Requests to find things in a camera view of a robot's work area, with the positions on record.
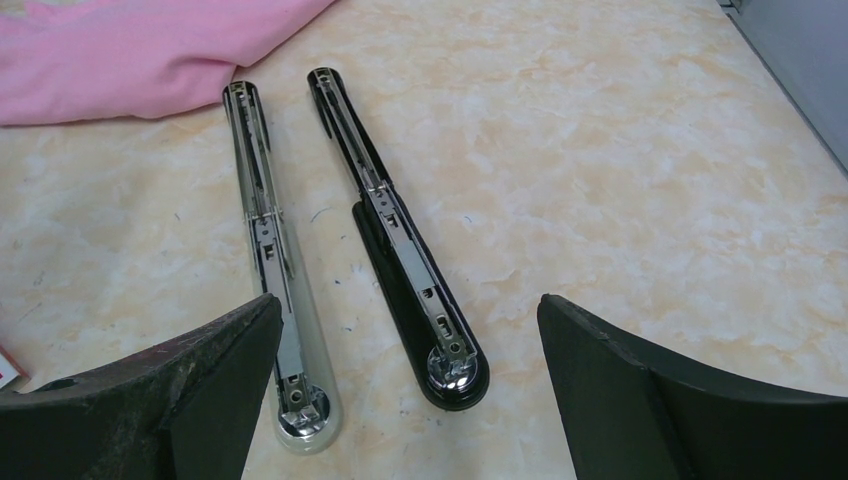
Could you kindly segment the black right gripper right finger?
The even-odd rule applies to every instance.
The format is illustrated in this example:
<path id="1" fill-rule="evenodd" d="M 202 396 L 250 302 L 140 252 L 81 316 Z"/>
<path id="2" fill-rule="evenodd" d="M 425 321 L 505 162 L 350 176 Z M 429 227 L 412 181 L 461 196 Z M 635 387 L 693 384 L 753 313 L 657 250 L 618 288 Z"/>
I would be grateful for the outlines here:
<path id="1" fill-rule="evenodd" d="M 733 374 L 564 297 L 537 308 L 580 479 L 843 479 L 847 401 Z"/>

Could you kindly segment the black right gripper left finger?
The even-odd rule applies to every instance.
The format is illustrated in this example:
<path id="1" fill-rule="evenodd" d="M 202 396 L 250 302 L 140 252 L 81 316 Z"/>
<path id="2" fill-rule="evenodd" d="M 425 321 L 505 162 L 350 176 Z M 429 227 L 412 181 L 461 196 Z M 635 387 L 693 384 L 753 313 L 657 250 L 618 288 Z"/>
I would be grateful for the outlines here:
<path id="1" fill-rule="evenodd" d="M 5 479 L 238 479 L 283 323 L 262 295 L 102 367 L 1 396 Z"/>

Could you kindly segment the beige and black stapler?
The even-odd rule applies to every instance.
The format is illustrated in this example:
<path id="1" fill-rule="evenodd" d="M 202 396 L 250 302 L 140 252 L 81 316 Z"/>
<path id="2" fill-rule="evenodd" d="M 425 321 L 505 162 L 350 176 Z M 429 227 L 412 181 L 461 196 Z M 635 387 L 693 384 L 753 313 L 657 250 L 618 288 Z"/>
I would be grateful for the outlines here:
<path id="1" fill-rule="evenodd" d="M 327 449 L 342 427 L 342 402 L 295 228 L 275 192 L 272 149 L 256 86 L 222 92 L 233 138 L 255 287 L 277 297 L 283 330 L 273 367 L 275 428 L 292 453 Z"/>

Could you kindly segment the red white staple box sleeve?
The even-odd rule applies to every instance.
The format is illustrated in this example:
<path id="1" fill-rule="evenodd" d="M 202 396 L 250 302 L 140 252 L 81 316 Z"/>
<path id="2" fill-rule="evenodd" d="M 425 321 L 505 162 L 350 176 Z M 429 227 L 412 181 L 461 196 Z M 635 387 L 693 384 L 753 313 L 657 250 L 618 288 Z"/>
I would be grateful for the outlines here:
<path id="1" fill-rule="evenodd" d="M 1 354 L 1 390 L 16 391 L 26 385 L 31 376 L 26 369 L 4 347 Z"/>

